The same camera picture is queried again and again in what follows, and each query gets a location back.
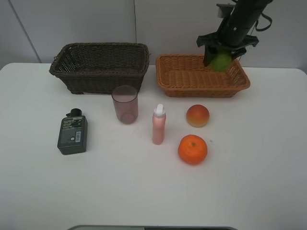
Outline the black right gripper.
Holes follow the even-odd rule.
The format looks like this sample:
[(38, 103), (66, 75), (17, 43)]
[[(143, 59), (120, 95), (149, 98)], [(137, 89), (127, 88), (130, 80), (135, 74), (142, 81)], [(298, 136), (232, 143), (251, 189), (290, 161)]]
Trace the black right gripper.
[(259, 43), (256, 36), (246, 35), (245, 38), (238, 45), (229, 45), (226, 42), (220, 40), (217, 36), (217, 32), (200, 35), (196, 40), (198, 47), (205, 46), (203, 63), (207, 67), (214, 60), (217, 55), (217, 49), (231, 50), (231, 58), (235, 60), (246, 54), (247, 46), (255, 47)]

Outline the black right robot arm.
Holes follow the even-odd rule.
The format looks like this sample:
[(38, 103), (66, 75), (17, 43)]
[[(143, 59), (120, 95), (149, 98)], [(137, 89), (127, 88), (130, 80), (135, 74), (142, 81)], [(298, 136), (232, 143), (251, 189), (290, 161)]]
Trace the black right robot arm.
[[(255, 47), (259, 40), (248, 32), (253, 26), (258, 32), (270, 28), (272, 19), (263, 13), (270, 3), (270, 0), (236, 0), (234, 4), (217, 4), (219, 17), (223, 19), (221, 24), (216, 32), (200, 35), (196, 41), (198, 47), (205, 47), (204, 65), (213, 64), (221, 53), (226, 53), (233, 61), (246, 54), (247, 46)], [(257, 26), (261, 16), (270, 24), (259, 29)]]

